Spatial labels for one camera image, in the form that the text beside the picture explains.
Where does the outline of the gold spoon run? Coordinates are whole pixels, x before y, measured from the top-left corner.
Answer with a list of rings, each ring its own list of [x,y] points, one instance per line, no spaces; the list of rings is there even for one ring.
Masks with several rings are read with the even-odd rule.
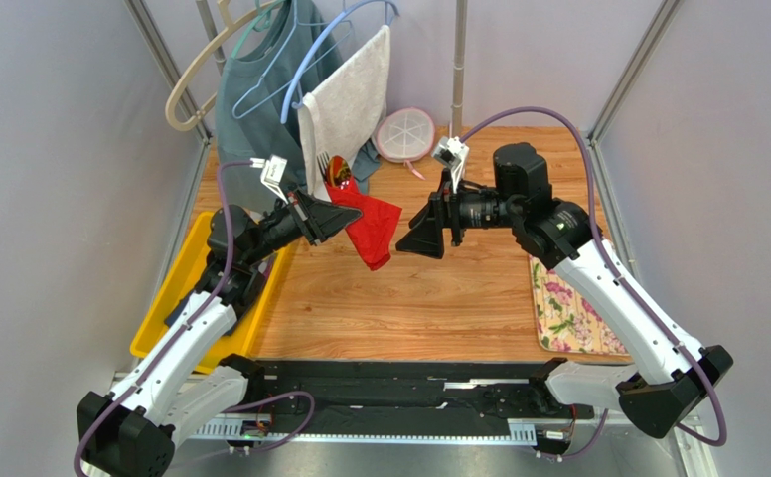
[[[326,168],[327,184],[333,188],[348,189],[353,182],[353,174],[348,163],[341,156],[332,156]]]

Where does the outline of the red paper napkin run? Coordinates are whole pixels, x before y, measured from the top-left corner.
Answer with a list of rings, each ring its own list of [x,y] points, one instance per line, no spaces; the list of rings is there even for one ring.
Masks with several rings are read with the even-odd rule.
[[[402,208],[362,194],[353,181],[337,185],[327,182],[326,189],[334,204],[358,209],[362,213],[346,227],[351,243],[362,262],[370,271],[384,267],[391,259],[390,245]]]

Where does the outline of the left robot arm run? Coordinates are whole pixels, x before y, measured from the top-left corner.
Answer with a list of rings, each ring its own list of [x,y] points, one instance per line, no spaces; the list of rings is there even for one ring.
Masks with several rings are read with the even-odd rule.
[[[206,267],[173,325],[121,382],[104,395],[88,393],[77,406],[75,474],[90,466],[111,476],[161,476],[196,430],[245,402],[261,371],[238,354],[222,358],[188,390],[182,386],[258,301],[267,283],[263,263],[298,239],[320,244],[362,215],[301,189],[278,200],[260,222],[223,203],[211,221]]]

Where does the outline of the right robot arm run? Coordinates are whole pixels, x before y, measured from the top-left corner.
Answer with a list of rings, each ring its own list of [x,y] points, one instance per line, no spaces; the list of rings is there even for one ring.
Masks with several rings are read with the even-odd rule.
[[[498,148],[495,183],[468,183],[469,149],[441,140],[433,156],[443,171],[436,191],[410,220],[400,252],[439,259],[470,229],[508,228],[529,256],[571,286],[631,357],[625,367],[545,363],[530,379],[541,411],[584,404],[623,413],[640,431],[665,437],[732,367],[719,345],[706,347],[672,320],[621,264],[600,228],[579,205],[556,198],[545,159],[529,143]]]

